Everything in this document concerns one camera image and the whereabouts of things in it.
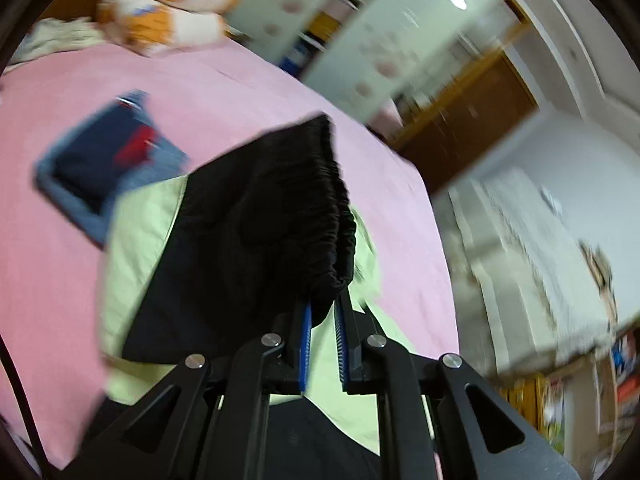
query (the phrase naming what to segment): pink bedspread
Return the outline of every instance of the pink bedspread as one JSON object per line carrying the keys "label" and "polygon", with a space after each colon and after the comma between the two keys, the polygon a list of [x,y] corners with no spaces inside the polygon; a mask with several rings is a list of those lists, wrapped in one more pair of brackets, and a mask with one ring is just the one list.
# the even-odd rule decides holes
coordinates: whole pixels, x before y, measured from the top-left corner
{"label": "pink bedspread", "polygon": [[[289,75],[228,41],[148,59],[105,44],[53,54],[1,79],[0,331],[49,459],[64,466],[104,379],[97,345],[100,252],[32,184],[65,130],[117,94],[150,94],[159,130],[192,159],[215,158],[260,130],[318,110],[335,122],[337,159],[382,268],[380,307],[421,354],[457,351],[449,275],[416,169]],[[24,431],[0,372],[0,413]]]}

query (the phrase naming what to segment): red object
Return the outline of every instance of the red object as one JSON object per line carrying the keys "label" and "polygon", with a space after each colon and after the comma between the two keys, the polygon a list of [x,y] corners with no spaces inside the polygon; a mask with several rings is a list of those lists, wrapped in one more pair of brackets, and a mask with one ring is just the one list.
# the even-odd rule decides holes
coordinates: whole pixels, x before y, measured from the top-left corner
{"label": "red object", "polygon": [[640,389],[640,376],[629,377],[618,387],[618,402],[625,402],[636,391]]}
{"label": "red object", "polygon": [[156,137],[156,131],[147,124],[140,126],[113,159],[117,164],[133,168],[144,162],[149,154],[149,146]]}

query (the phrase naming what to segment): silver bolt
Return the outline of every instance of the silver bolt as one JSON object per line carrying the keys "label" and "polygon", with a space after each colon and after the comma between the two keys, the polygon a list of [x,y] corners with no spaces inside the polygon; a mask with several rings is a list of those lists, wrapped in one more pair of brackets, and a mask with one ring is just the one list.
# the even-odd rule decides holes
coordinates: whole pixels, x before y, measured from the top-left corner
{"label": "silver bolt", "polygon": [[386,345],[386,337],[378,334],[371,334],[367,337],[367,343],[369,346],[373,346],[375,348],[384,348]]}
{"label": "silver bolt", "polygon": [[263,335],[260,338],[260,342],[265,346],[273,348],[274,346],[278,346],[280,343],[282,343],[282,338],[278,334],[269,333]]}
{"label": "silver bolt", "polygon": [[184,364],[187,365],[187,368],[191,368],[192,370],[202,368],[204,366],[204,362],[205,359],[202,354],[191,354],[184,360]]}
{"label": "silver bolt", "polygon": [[444,354],[442,362],[447,368],[460,368],[462,366],[462,357],[458,354]]}

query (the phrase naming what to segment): brown wooden door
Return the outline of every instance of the brown wooden door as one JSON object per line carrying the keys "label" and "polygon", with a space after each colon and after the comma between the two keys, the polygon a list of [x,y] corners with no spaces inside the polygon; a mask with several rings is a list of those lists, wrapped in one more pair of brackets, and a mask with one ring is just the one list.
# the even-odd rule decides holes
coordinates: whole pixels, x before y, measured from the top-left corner
{"label": "brown wooden door", "polygon": [[434,192],[535,108],[517,72],[501,56],[399,153],[416,166],[427,190]]}

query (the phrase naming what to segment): black cable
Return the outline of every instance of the black cable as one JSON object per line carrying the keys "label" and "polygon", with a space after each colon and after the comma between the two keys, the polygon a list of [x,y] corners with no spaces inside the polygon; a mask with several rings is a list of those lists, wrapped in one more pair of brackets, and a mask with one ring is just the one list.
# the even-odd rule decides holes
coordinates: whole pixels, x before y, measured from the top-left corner
{"label": "black cable", "polygon": [[29,407],[27,395],[24,393],[24,388],[22,387],[18,370],[15,369],[14,361],[11,359],[9,350],[4,344],[2,335],[0,335],[0,364],[2,364],[7,377],[9,377],[9,383],[14,391],[15,400],[18,401],[20,414],[22,415],[24,426],[27,429],[29,440],[31,440],[31,449],[33,450],[36,462],[38,462],[38,466],[40,467],[40,475],[43,480],[54,480],[51,466],[47,460],[47,454],[44,451],[40,435],[38,434],[38,429],[36,428],[36,423],[33,420],[33,414]]}

